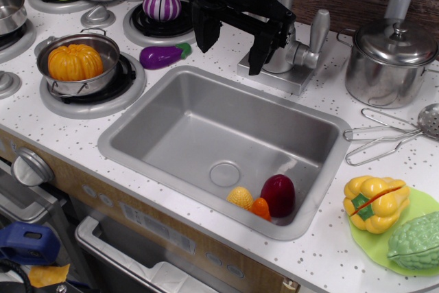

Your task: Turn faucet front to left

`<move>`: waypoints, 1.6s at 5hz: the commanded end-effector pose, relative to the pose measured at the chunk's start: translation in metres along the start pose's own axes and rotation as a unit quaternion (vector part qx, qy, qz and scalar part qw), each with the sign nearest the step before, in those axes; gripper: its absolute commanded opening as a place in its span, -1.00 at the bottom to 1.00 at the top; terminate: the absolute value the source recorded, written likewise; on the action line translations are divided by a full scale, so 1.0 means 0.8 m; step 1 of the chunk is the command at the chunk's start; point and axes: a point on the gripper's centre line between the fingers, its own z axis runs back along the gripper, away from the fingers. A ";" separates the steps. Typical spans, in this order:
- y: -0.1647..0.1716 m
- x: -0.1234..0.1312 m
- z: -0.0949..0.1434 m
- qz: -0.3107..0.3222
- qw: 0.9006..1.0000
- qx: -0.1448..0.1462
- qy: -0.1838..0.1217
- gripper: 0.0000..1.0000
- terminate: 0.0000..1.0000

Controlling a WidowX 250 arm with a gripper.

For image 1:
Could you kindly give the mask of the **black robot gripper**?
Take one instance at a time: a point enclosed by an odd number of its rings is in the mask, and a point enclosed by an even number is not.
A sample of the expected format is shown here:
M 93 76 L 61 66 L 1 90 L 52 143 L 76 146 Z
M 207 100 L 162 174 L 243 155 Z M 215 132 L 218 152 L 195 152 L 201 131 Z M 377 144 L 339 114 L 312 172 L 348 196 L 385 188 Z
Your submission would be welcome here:
M 291 10 L 278 0 L 189 0 L 198 48 L 206 53 L 217 42 L 222 23 L 254 36 L 249 75 L 258 75 L 270 54 L 287 43 Z

